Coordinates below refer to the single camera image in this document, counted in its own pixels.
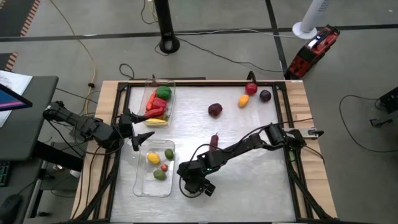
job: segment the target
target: white paper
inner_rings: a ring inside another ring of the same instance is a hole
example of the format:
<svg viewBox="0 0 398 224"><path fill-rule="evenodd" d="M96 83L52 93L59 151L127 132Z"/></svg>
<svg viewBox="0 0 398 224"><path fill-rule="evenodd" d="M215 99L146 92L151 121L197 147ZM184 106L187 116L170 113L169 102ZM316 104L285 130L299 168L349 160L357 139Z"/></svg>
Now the white paper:
<svg viewBox="0 0 398 224"><path fill-rule="evenodd" d="M0 83L18 95L22 95L25 92L25 89L30 83L31 79L32 77L28 75L21 75L0 70ZM11 111L0 112L0 128L4 125L10 114Z"/></svg>

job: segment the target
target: clear plastic container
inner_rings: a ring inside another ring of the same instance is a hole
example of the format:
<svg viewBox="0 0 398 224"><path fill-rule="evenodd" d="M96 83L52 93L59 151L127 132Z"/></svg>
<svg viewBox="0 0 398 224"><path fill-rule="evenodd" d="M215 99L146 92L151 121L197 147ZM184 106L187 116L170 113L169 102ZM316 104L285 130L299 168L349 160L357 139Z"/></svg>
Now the clear plastic container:
<svg viewBox="0 0 398 224"><path fill-rule="evenodd" d="M165 122L155 122L155 120L149 119L149 120L145 121L144 123L148 126L167 128L172 119L172 112L173 112L174 101L175 101L175 82L173 80L163 80L163 79L156 79L156 78L146 80L144 96L142 97L141 106L140 106L138 114L144 115L146 113L146 106L150 99L150 96L160 86L168 86L172 91L172 96L168 100L166 100L167 107L165 109L164 114L166 115L167 119L165 120Z"/></svg>
<svg viewBox="0 0 398 224"><path fill-rule="evenodd" d="M174 159L168 160L164 154L166 149L174 152ZM160 164L153 165L148 161L148 153L156 153L160 157ZM146 140L140 147L140 156L138 160L138 168L136 182L132 188L134 195L139 197L155 196L167 197L172 190L173 172L175 160L175 144L169 140ZM165 172L165 180L155 179L153 173L160 169L162 164L166 164L169 168Z"/></svg>

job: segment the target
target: keyboard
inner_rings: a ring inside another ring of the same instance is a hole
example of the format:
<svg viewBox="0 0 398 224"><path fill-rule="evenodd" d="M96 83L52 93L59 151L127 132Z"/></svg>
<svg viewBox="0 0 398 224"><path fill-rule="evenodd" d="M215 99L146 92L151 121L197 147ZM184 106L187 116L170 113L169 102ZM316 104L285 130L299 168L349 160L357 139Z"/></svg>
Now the keyboard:
<svg viewBox="0 0 398 224"><path fill-rule="evenodd" d="M0 187L7 187L10 171L10 162L0 161Z"/></svg>

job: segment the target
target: wooden table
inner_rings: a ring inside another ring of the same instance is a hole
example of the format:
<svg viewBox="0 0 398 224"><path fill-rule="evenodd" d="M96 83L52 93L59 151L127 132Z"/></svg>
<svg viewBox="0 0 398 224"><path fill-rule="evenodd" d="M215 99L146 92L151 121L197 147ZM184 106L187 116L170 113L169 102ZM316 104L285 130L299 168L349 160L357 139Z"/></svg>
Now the wooden table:
<svg viewBox="0 0 398 224"><path fill-rule="evenodd" d="M197 80L198 83L216 83L216 82L225 82L226 80ZM228 80L229 82L242 82L242 80ZM110 124L113 106L116 99L116 90L118 87L118 83L120 81L104 81L101 89L101 94L99 96L98 105L96 109L96 118L101 118L107 124ZM143 83L144 81L129 81L131 83ZM177 82L192 82L192 80L176 80ZM258 80L258 82L285 82L287 88L287 96L289 97L290 110L292 112L293 120L300 120L311 118L311 110L308 105L307 95L305 93L304 85L301 81L274 81L274 80ZM287 121L287 113L284 106L284 100L282 97L282 92L278 90L279 101L282 110L282 117L284 121ZM121 109L123 106L124 96L121 98L119 114L121 113ZM295 123L295 128L311 128L313 127L313 121L304 121ZM319 144L317 140L309 140L306 139L308 146L320 152ZM87 151L95 152L97 149L97 144L95 141L91 141L88 144ZM104 149L100 149L98 153L104 153ZM333 203L333 199L331 197L328 177L326 176L325 166L323 165L322 160L318 155L314 154L306 150L302 149L301 153L302 164L304 169L305 178L307 181L307 188L313 197L317 200L317 202L323 207L323 209L331 216L336 217L335 206ZM84 163L84 171L83 171L83 179L80 179L78 190L75 196L75 203L73 204L72 211L75 212L80 194L80 206L78 207L76 217L83 211L86 205L86 198L88 193L88 174L90 169L90 164L93 159L92 155L86 155L85 163ZM100 175L103 166L104 156L95 156L94 162L91 168L91 184L90 184L90 193L88 195L88 201L91 201L94 194L98 190L98 185L100 182ZM83 183L82 191L80 192L80 185ZM301 192L297 189L298 202L301 211L301 217L306 217L305 214L305 206L303 202L303 197ZM101 208L99 210L99 218L104 218L106 213L106 205L109 197L109 188L104 193L103 199L101 202Z"/></svg>

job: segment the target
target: green pepper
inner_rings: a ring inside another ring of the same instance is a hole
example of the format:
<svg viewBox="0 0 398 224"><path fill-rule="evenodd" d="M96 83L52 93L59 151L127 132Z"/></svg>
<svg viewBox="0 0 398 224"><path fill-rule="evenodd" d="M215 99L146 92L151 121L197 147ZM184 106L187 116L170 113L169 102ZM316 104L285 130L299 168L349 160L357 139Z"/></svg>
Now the green pepper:
<svg viewBox="0 0 398 224"><path fill-rule="evenodd" d="M172 90L167 86L160 86L156 89L156 96L168 100L172 96Z"/></svg>

